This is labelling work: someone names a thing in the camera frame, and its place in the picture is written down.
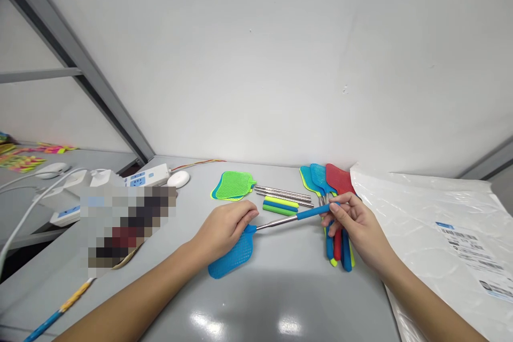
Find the white cable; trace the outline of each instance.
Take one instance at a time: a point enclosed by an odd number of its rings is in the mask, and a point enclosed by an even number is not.
[[[28,177],[33,177],[33,176],[36,176],[36,175],[44,175],[44,174],[57,174],[57,176],[59,175],[62,175],[63,173],[59,173],[59,172],[55,172],[55,171],[52,171],[52,172],[38,172],[38,173],[34,173],[34,174],[30,174],[30,175],[25,175],[25,176],[22,176],[22,177],[19,177],[18,179],[14,179],[13,181],[11,182],[7,182],[5,184],[2,184],[0,186],[0,190],[3,189],[3,188],[6,188],[8,185],[11,185],[13,183],[16,183],[17,181],[20,181],[20,180],[23,180],[23,179],[26,179]]]
[[[7,242],[5,242],[5,245],[4,247],[2,248],[2,251],[0,252],[0,276],[2,275],[2,271],[4,269],[4,263],[5,263],[5,259],[7,258],[7,252],[9,251],[9,247],[11,246],[11,243],[12,241],[14,240],[16,234],[18,233],[18,231],[20,230],[21,226],[23,225],[23,223],[27,220],[28,216],[30,215],[30,212],[32,211],[32,209],[34,208],[34,206],[39,203],[39,201],[44,198],[44,196],[49,193],[57,184],[59,184],[60,182],[62,182],[64,179],[66,179],[68,176],[70,176],[71,174],[74,174],[76,173],[77,171],[82,171],[82,170],[85,170],[87,168],[76,168],[74,170],[71,170],[69,171],[68,173],[64,174],[64,176],[62,178],[60,178],[58,181],[56,181],[54,184],[52,184],[50,187],[48,187],[46,190],[44,190],[44,192],[39,195],[33,202],[32,204],[30,205],[30,207],[28,208],[28,210],[25,212],[25,214],[21,217],[21,220],[20,222],[18,223],[18,225],[16,226],[16,228],[14,229],[14,231],[12,232],[11,236],[9,237],[9,239],[7,240]]]
[[[18,187],[13,187],[13,188],[10,188],[10,189],[7,189],[7,190],[0,191],[0,195],[3,194],[4,192],[8,192],[8,191],[12,191],[12,190],[18,190],[20,188],[33,188],[33,189],[37,190],[37,187],[34,187],[34,186],[18,186]]]

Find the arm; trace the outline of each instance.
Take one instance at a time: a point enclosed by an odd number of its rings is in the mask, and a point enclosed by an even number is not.
[[[380,276],[429,341],[486,341],[471,325],[427,287],[394,253],[374,213],[353,193],[330,199],[331,213],[322,225],[335,220],[329,235],[346,228],[363,261]]]
[[[256,206],[248,200],[216,208],[192,240],[91,311],[55,341],[137,341],[194,275],[232,249],[257,215]]]

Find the human hand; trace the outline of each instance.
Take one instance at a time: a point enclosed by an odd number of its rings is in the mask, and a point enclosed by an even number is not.
[[[246,226],[258,215],[257,207],[241,200],[215,208],[191,240],[208,265],[230,251]]]
[[[331,212],[321,214],[322,226],[327,227],[331,221],[335,221],[330,227],[329,236],[333,237],[338,229],[344,227],[363,261],[380,275],[385,274],[398,257],[374,213],[352,192],[331,198],[330,203]]]

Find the forearm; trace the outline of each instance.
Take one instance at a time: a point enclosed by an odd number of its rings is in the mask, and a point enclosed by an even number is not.
[[[190,242],[98,306],[55,341],[137,341],[205,263]]]
[[[486,341],[399,258],[380,275],[429,341]]]

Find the stainless steel rod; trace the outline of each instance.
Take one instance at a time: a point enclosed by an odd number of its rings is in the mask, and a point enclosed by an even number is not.
[[[279,189],[274,189],[272,187],[263,187],[263,186],[256,185],[255,188],[257,190],[266,190],[266,191],[269,191],[270,193],[273,193],[273,191],[274,191],[274,192],[286,193],[289,195],[296,195],[296,196],[299,196],[302,198],[308,198],[308,199],[310,198],[310,195],[307,195],[307,194],[300,194],[300,193],[292,192],[292,191],[279,190]]]
[[[283,223],[289,223],[289,222],[297,220],[297,218],[298,218],[297,215],[293,215],[293,216],[287,216],[286,218],[283,218],[283,219],[277,219],[277,220],[269,222],[267,224],[263,224],[261,226],[258,226],[256,228],[256,231],[261,230],[263,228],[278,226],[279,224],[283,224]]]
[[[257,189],[255,189],[255,191],[256,192],[263,192],[263,193],[270,194],[270,195],[276,195],[279,198],[283,197],[283,198],[288,198],[288,199],[294,199],[294,200],[297,200],[297,201],[305,201],[305,202],[308,202],[308,203],[312,201],[311,197],[301,198],[301,197],[296,197],[296,196],[292,196],[292,195],[287,195],[287,194],[281,193],[281,192],[271,192],[271,191],[257,190]]]
[[[314,205],[313,205],[312,203],[304,202],[304,201],[301,201],[301,200],[296,200],[296,199],[289,198],[289,197],[277,196],[277,195],[275,195],[275,194],[266,193],[266,192],[263,192],[263,191],[256,191],[256,193],[257,193],[258,195],[270,196],[270,197],[273,197],[273,198],[289,200],[289,201],[292,201],[292,202],[294,202],[294,203],[297,203],[298,205],[303,206],[303,207],[314,208]]]

